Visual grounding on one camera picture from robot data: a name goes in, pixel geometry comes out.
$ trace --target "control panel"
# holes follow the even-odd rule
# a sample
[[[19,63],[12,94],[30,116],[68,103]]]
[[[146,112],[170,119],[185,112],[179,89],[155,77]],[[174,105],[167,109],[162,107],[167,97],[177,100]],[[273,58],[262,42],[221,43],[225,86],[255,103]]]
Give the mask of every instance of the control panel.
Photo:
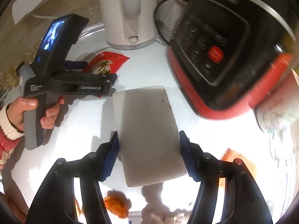
[[[192,0],[176,40],[186,60],[207,83],[217,86],[236,62],[250,26],[213,0]]]

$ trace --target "red snack bag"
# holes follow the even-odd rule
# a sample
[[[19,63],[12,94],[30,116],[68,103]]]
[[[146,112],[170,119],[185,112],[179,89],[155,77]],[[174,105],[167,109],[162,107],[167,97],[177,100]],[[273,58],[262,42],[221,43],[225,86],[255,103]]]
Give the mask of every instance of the red snack bag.
[[[121,65],[128,59],[129,57],[122,54],[104,51],[96,55],[82,72],[92,74],[116,73]]]

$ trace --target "white countertop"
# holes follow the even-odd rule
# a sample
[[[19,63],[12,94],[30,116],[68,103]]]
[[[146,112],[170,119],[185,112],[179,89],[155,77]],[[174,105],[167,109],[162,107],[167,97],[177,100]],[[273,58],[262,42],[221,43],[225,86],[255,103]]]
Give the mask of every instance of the white countertop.
[[[69,60],[82,58],[87,53],[105,46],[103,34],[85,38],[74,45],[67,57]],[[180,85],[167,61],[166,47],[158,42],[131,51],[110,51],[122,53],[130,59],[118,70],[116,91],[163,85],[166,88],[178,130],[184,130],[191,142],[201,146],[220,159],[231,148],[246,155],[258,167],[257,183],[267,201],[275,192],[273,183],[273,159],[269,151],[268,136],[259,129],[252,111],[230,120],[213,121],[201,118],[189,106],[181,92]],[[20,159],[11,171],[12,178],[30,206],[44,177],[58,158],[67,161],[81,159],[90,151],[96,151],[101,143],[108,142],[116,130],[112,97],[97,98],[87,96],[83,99],[66,97],[57,119],[59,127],[53,129],[49,142],[39,148],[24,149]],[[125,193],[132,202],[130,211],[141,211],[146,206],[141,187],[128,188],[125,183],[122,163],[117,159],[111,176],[100,184],[105,197],[107,191],[116,189]],[[183,176],[164,183],[163,204],[171,211],[177,208],[191,209],[197,196],[199,183],[189,176]],[[75,180],[75,195],[80,202],[79,181]]]

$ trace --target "white electric kettle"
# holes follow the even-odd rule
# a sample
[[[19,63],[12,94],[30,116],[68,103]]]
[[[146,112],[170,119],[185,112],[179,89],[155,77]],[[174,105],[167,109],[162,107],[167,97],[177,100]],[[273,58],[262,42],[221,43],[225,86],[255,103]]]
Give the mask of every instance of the white electric kettle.
[[[155,41],[157,0],[100,0],[106,39],[114,49],[138,49]]]

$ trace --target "white paper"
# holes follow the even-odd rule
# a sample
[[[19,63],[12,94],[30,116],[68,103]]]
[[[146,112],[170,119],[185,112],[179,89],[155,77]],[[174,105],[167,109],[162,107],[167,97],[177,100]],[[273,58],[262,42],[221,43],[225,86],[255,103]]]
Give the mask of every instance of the white paper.
[[[155,184],[187,173],[163,86],[114,93],[113,106],[128,187]]]

